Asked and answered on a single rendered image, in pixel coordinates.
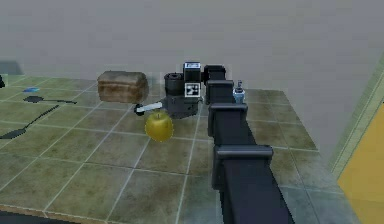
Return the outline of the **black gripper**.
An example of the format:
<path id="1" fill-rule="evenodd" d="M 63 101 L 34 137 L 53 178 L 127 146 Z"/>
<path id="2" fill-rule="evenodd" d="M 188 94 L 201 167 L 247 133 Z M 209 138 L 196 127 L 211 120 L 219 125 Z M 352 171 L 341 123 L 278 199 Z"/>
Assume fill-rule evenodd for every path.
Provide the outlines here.
<path id="1" fill-rule="evenodd" d="M 163 104 L 156 102 L 148 105 L 137 104 L 134 112 L 143 116 L 146 111 L 164 108 L 172 119 L 183 119 L 198 113 L 199 99 L 185 96 L 185 80 L 182 73 L 168 73 L 164 76 L 165 94 Z"/>

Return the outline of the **yellow apple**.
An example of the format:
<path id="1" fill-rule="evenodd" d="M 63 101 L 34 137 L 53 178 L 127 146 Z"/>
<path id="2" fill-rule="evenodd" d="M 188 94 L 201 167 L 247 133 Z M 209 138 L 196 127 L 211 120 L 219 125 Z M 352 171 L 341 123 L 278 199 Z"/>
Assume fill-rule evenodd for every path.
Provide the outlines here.
<path id="1" fill-rule="evenodd" d="M 158 111 L 148 116 L 145 132 L 152 140 L 167 141 L 172 137 L 173 131 L 172 120 L 166 113 Z"/>

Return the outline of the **brown bread loaf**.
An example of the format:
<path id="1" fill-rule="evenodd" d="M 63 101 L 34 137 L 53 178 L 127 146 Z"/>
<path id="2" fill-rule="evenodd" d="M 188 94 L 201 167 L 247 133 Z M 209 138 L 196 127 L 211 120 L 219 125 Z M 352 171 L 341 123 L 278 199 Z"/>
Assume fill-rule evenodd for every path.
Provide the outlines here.
<path id="1" fill-rule="evenodd" d="M 105 71 L 97 78 L 101 101 L 139 104 L 149 94 L 147 77 L 142 72 Z"/>

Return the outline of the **pale blue salt shaker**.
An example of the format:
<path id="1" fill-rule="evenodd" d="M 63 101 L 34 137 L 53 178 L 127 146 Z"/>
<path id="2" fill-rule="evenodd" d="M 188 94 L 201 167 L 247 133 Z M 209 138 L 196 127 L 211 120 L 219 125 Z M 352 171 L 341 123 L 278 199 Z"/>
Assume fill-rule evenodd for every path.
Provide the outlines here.
<path id="1" fill-rule="evenodd" d="M 235 102 L 238 104 L 241 104 L 244 102 L 245 90 L 242 87 L 241 80 L 237 82 L 237 87 L 233 89 L 233 97 L 235 99 Z"/>

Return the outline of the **black ladle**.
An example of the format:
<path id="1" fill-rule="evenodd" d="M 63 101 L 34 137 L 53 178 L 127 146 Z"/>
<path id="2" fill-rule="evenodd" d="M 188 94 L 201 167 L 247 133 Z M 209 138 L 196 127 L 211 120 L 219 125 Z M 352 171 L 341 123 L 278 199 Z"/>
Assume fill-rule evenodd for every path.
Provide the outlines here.
<path id="1" fill-rule="evenodd" d="M 69 104 L 77 104 L 75 101 L 70 101 L 70 100 L 53 100 L 53 99 L 45 99 L 40 96 L 28 96 L 23 99 L 26 102 L 31 102 L 31 103 L 38 103 L 40 101 L 46 101 L 46 102 L 59 102 L 59 103 L 69 103 Z"/>

